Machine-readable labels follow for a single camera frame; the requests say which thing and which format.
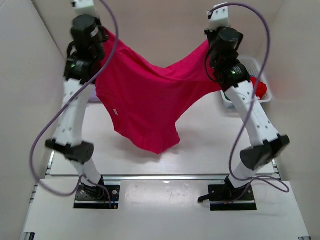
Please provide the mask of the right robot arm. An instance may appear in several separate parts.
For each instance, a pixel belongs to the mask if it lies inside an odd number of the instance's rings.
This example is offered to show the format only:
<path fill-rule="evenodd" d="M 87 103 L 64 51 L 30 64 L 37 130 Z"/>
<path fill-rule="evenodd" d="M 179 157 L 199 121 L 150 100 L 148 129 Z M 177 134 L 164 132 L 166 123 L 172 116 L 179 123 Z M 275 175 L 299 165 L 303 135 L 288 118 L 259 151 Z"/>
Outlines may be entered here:
<path fill-rule="evenodd" d="M 211 79 L 227 95 L 243 122 L 251 146 L 239 154 L 240 163 L 224 180 L 223 194 L 236 200 L 250 186 L 256 173 L 276 158 L 290 143 L 272 125 L 261 106 L 247 68 L 238 59 L 243 34 L 231 27 L 204 31 L 209 43 L 205 67 L 211 67 Z"/>

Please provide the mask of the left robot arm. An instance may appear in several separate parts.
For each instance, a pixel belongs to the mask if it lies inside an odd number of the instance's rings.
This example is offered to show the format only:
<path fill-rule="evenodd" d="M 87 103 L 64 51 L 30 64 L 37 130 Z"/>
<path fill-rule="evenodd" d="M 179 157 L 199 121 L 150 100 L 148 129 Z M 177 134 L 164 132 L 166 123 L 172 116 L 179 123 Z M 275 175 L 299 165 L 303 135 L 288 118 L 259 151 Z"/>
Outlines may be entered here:
<path fill-rule="evenodd" d="M 101 70 L 105 58 L 103 42 L 108 39 L 100 21 L 88 14 L 73 19 L 70 33 L 73 41 L 67 49 L 64 69 L 64 105 Z M 93 199 L 99 199 L 104 195 L 105 187 L 92 159 L 94 145 L 82 138 L 86 108 L 94 88 L 92 82 L 72 100 L 58 118 L 57 129 L 45 146 L 69 160 L 82 176 L 81 190 Z"/>

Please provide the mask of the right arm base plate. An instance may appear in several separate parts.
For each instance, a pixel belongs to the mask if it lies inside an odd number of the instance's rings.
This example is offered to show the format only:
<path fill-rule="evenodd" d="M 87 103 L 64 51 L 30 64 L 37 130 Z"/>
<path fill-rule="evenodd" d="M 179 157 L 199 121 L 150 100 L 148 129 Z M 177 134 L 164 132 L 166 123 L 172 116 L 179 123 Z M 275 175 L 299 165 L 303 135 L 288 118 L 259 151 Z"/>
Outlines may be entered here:
<path fill-rule="evenodd" d="M 257 204 L 252 185 L 240 189 L 228 188 L 226 184 L 208 185 L 208 194 L 200 196 L 198 203 L 209 200 L 210 211 L 256 211 Z"/>

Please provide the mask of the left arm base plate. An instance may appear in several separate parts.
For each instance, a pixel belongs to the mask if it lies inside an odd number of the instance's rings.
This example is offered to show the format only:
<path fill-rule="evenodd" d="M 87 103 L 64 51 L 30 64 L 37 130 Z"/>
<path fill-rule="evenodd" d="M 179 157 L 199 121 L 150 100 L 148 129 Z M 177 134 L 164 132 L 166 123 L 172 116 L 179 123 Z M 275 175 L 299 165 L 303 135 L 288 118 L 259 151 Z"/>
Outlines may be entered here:
<path fill-rule="evenodd" d="M 119 181 L 105 181 L 106 193 L 100 187 L 94 187 L 95 193 L 89 193 L 84 186 L 79 186 L 75 193 L 74 209 L 117 210 L 119 208 L 121 183 Z"/>

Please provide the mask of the pink t-shirt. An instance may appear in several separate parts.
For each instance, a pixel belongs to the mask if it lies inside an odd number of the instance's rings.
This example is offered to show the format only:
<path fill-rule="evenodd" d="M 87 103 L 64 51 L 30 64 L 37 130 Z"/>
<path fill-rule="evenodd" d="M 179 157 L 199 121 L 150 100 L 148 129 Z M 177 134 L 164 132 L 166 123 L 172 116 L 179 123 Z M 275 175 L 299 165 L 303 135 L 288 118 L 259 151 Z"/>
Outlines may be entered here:
<path fill-rule="evenodd" d="M 207 42 L 168 67 L 151 64 L 113 33 L 104 50 L 116 52 L 96 80 L 96 95 L 114 130 L 140 149 L 161 154 L 177 145 L 178 119 L 202 97 L 221 90 L 208 78 Z"/>

